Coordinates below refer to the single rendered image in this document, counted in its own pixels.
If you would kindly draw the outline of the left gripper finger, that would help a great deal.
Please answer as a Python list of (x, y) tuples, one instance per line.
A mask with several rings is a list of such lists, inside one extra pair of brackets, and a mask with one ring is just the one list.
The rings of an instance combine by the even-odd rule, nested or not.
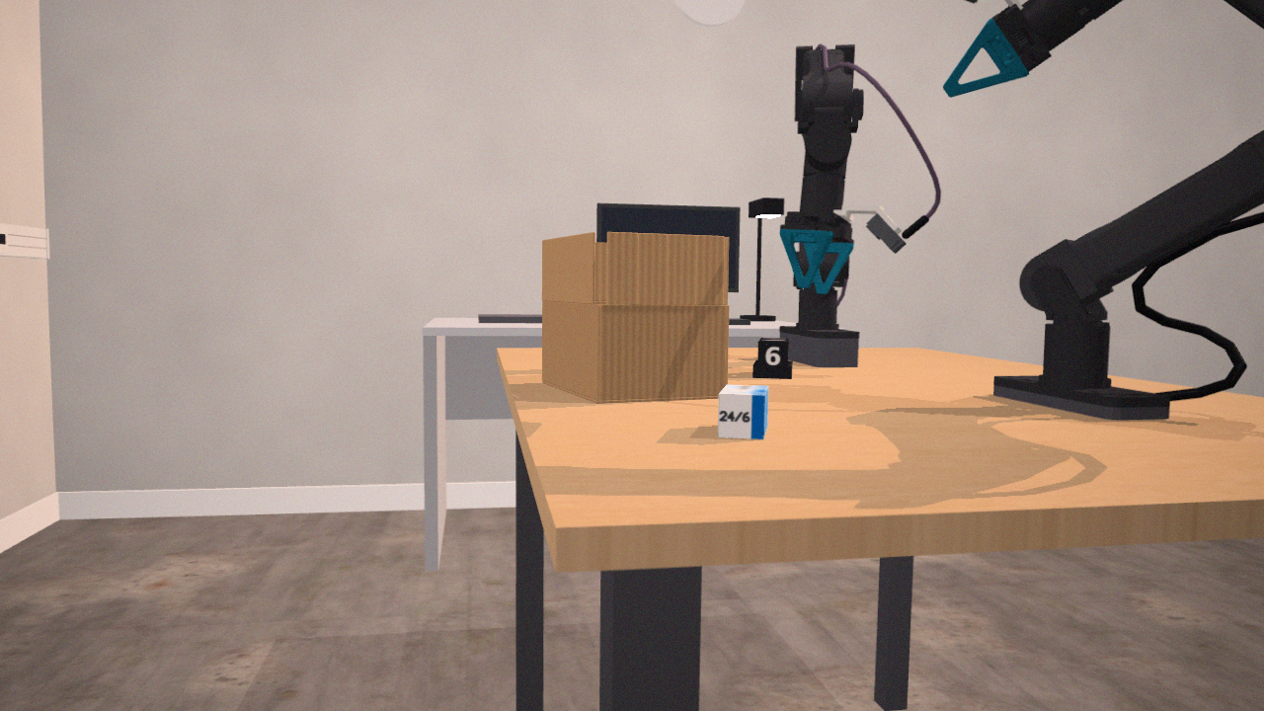
[[(983, 43), (992, 46), (994, 52), (999, 54), (999, 59), (1001, 59), (1006, 71), (1004, 73), (992, 75), (968, 83), (959, 83), (958, 81), (961, 76), (968, 68), (972, 59), (975, 59), (975, 54), (983, 48)], [(991, 18), (991, 20), (986, 22), (986, 25), (983, 27), (983, 30), (980, 32), (980, 35), (976, 37), (975, 43), (972, 43), (968, 51), (963, 54), (963, 58), (959, 59), (958, 66), (956, 66), (949, 78), (947, 78), (943, 89), (948, 96), (959, 96), (962, 94), (975, 94), (975, 91), (980, 89), (1005, 83), (1015, 78), (1023, 78), (1028, 75), (1029, 72), (1023, 65), (1023, 59), (1020, 59), (1019, 54), (1014, 51), (1014, 46), (1007, 43), (1007, 38), (999, 30), (996, 22)]]
[(994, 63), (996, 63), (996, 66), (999, 68), (999, 73), (1004, 73), (1006, 71), (1006, 68), (1005, 68), (1004, 63), (1001, 62), (1001, 59), (999, 59), (999, 54), (996, 54), (996, 52), (994, 52), (992, 46), (988, 44), (988, 43), (985, 43), (983, 44), (983, 49), (988, 54), (991, 54), (991, 59), (994, 59)]

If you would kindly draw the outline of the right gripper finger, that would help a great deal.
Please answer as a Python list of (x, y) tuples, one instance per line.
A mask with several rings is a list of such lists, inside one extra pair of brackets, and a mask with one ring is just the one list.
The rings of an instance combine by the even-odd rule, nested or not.
[[(810, 264), (813, 257), (817, 256), (818, 243), (804, 243), (804, 245), (806, 249), (806, 258)], [(827, 253), (833, 253), (834, 256), (838, 256), (838, 261), (836, 261), (836, 263), (833, 264), (833, 269), (830, 269), (828, 278), (825, 280), (825, 283), (822, 283), (822, 275), (819, 275), (819, 269), (817, 271), (817, 278), (814, 278), (814, 283), (817, 283), (817, 294), (828, 295), (828, 288), (833, 286), (833, 281), (838, 277), (841, 267), (843, 267), (843, 264), (848, 261), (849, 252), (852, 252), (853, 247), (854, 245), (852, 243), (830, 242)]]
[[(825, 259), (825, 252), (830, 240), (833, 240), (833, 232), (817, 232), (817, 230), (796, 230), (796, 229), (780, 229), (780, 237), (784, 242), (784, 248), (787, 253), (787, 261), (790, 261), (794, 278), (796, 280), (796, 286), (799, 288), (809, 288), (811, 280), (817, 277), (817, 271)], [(813, 257), (810, 268), (806, 271), (806, 277), (803, 277), (800, 263), (796, 257), (795, 243), (818, 243), (817, 256)]]

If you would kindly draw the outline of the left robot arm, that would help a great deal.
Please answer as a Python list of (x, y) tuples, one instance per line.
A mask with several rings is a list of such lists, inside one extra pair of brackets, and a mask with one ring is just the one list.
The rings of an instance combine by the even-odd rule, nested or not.
[(1170, 407), (1169, 395), (1111, 386), (1110, 323), (1101, 321), (1109, 312), (1100, 299), (1263, 202), (1264, 130), (1121, 218), (1029, 261), (1023, 299), (1053, 320), (1043, 374), (995, 376), (994, 385), (1103, 407)]

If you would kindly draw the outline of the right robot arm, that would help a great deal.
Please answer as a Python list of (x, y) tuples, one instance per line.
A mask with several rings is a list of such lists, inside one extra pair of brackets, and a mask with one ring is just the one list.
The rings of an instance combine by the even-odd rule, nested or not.
[[(854, 65), (856, 44), (839, 44), (836, 46), (836, 49), (827, 51), (828, 66), (841, 62)], [(852, 140), (849, 133), (857, 133), (865, 108), (865, 91), (853, 89), (853, 75), (854, 70), (841, 67), (827, 72), (822, 49), (813, 49), (813, 46), (796, 46), (795, 121), (798, 119), (798, 134), (803, 134), (804, 144), (806, 138), (803, 177), (828, 172), (828, 175), (841, 175), (842, 180), (846, 178), (849, 140)], [(817, 114), (815, 118), (814, 114)], [(897, 232), (889, 226), (889, 221), (885, 221), (878, 214), (866, 224), (873, 237), (889, 245), (895, 256), (902, 245), (908, 245), (902, 237), (899, 237)], [(836, 287), (844, 287), (844, 280), (848, 278), (848, 275), (849, 257), (836, 278), (839, 282), (833, 283), (828, 295), (819, 295), (814, 281), (809, 288), (799, 288), (793, 272), (793, 286), (799, 288), (799, 318), (796, 326), (779, 326), (779, 331), (818, 339), (860, 339), (860, 331), (841, 330), (838, 329), (839, 324), (836, 324), (836, 315), (838, 315), (838, 288)]]

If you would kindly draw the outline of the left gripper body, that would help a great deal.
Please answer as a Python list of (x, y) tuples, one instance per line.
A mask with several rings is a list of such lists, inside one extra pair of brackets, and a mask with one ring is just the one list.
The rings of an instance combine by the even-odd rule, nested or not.
[(992, 18), (1028, 72), (1048, 59), (1055, 46), (1077, 35), (1092, 20), (1086, 6), (1077, 10), (1083, 0), (1028, 0), (1023, 5), (1018, 0), (1005, 3), (1007, 8)]

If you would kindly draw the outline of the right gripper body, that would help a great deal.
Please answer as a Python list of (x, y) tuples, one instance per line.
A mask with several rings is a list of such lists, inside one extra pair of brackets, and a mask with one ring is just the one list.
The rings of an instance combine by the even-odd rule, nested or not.
[[(852, 243), (854, 245), (854, 240), (849, 239), (852, 237), (849, 221), (853, 221), (853, 216), (849, 214), (878, 214), (885, 221), (889, 221), (889, 226), (894, 232), (902, 233), (902, 229), (891, 221), (889, 214), (884, 213), (881, 205), (843, 205), (844, 185), (846, 180), (842, 180), (841, 175), (803, 177), (800, 211), (787, 211), (785, 224), (789, 225), (780, 225), (780, 229), (833, 232), (833, 243)], [(844, 207), (844, 210), (834, 210), (836, 207)]]

